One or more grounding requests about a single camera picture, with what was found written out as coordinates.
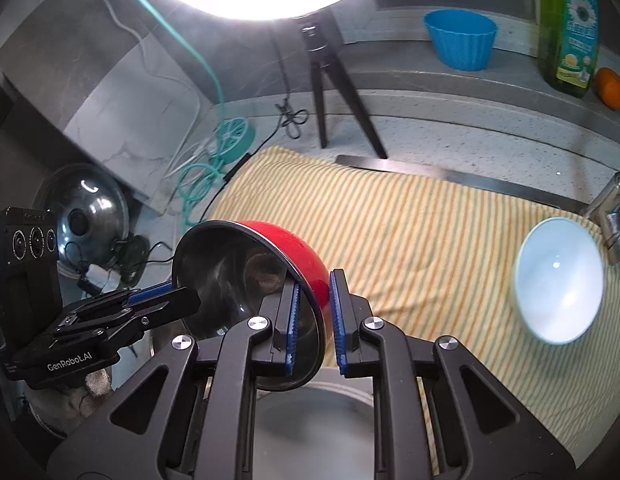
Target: striped towel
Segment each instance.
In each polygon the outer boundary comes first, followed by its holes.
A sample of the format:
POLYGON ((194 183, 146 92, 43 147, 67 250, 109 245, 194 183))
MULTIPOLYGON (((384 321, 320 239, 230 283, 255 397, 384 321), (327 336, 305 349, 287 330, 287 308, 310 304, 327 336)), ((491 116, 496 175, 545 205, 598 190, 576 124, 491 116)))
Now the striped towel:
MULTIPOLYGON (((405 333, 457 336, 570 451, 579 465, 620 412, 620 264, 590 330, 549 346, 525 329, 510 296, 526 234, 572 213, 424 176, 376 173, 279 146, 252 160, 211 218, 278 224, 308 242, 350 290, 405 333)), ((335 365, 334 348, 325 365, 335 365)))

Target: faucet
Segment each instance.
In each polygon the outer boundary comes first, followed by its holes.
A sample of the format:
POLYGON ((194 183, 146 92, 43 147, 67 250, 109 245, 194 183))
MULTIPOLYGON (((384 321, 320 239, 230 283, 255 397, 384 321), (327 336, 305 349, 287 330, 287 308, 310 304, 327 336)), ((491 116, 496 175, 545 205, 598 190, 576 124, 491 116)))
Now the faucet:
POLYGON ((611 265, 620 262, 620 173, 615 173, 606 187, 581 213, 601 227, 611 265))

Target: pot lid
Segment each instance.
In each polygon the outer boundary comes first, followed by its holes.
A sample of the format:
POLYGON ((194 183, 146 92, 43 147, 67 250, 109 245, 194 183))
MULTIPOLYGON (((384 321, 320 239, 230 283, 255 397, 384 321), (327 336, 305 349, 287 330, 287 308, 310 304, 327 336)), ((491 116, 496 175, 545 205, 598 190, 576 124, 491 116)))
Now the pot lid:
POLYGON ((59 261, 71 270, 108 266, 113 244, 128 236, 128 204, 116 181, 91 164, 70 164, 50 176, 34 207, 56 214, 59 261))

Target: bottle label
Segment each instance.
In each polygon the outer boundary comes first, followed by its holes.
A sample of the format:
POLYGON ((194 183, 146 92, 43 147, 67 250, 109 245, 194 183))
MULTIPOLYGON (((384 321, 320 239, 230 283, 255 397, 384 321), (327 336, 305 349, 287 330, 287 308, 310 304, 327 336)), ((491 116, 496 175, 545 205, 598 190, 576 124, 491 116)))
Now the bottle label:
POLYGON ((597 0, 566 0, 564 42, 559 53, 557 79, 587 88, 594 73, 598 40, 597 0))

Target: camera lens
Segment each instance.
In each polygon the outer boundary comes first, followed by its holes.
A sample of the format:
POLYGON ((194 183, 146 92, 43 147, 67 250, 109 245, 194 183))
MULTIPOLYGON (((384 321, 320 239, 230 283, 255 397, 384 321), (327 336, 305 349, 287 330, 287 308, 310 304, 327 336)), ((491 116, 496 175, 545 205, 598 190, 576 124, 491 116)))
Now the camera lens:
POLYGON ((26 255, 26 237, 23 236, 21 231, 15 232, 12 237, 12 252, 18 260, 23 260, 26 255))
POLYGON ((56 235, 55 232, 50 229, 48 231, 48 235, 46 236, 46 244, 48 245, 48 250, 50 252, 54 251, 56 248, 56 235))
POLYGON ((33 227, 30 231, 30 250, 35 258, 43 256, 43 233, 38 227, 33 227))

